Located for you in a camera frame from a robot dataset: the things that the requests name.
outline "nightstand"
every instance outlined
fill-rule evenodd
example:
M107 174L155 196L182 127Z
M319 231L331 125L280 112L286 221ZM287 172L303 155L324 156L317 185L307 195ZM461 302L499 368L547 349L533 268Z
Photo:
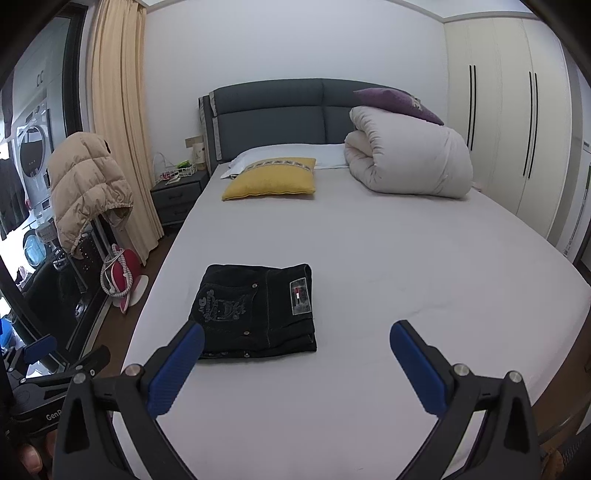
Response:
M201 170L169 185L158 182L150 193L162 226L183 223L208 181L207 170Z

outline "beige curtain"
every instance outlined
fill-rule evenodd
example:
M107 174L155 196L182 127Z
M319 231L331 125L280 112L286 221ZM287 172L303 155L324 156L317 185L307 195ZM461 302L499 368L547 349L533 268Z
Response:
M163 235L150 188L154 172L144 105L146 10L134 0L100 0L89 62L92 116L134 194L122 242L142 262Z

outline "jeans label patch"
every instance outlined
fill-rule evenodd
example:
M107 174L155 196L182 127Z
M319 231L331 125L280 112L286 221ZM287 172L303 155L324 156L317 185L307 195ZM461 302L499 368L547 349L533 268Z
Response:
M306 278L298 278L290 283L291 291L291 313L300 315L310 313L312 305L310 304L310 295L308 294L308 283Z

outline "white pillow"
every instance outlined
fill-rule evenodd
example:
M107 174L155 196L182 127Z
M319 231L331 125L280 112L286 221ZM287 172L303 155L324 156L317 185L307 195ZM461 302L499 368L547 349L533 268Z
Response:
M284 144L267 145L246 150L230 162L229 170L222 175L223 179L236 177L251 163L267 158L303 157L315 158L315 168L347 168L345 160L345 144L310 145Z

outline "mattress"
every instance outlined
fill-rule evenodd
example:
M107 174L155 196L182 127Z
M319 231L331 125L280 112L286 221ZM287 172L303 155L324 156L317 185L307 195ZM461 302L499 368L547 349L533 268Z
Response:
M493 377L518 370L534 402L589 311L573 266L475 190L463 200L380 194L348 170L319 170L313 199L222 202L226 169L164 261L125 365L172 339L215 263L310 264L318 351L197 363L158 423L201 480L395 478L436 423L390 351L396 320L451 364ZM135 474L149 478L120 416L114 423Z

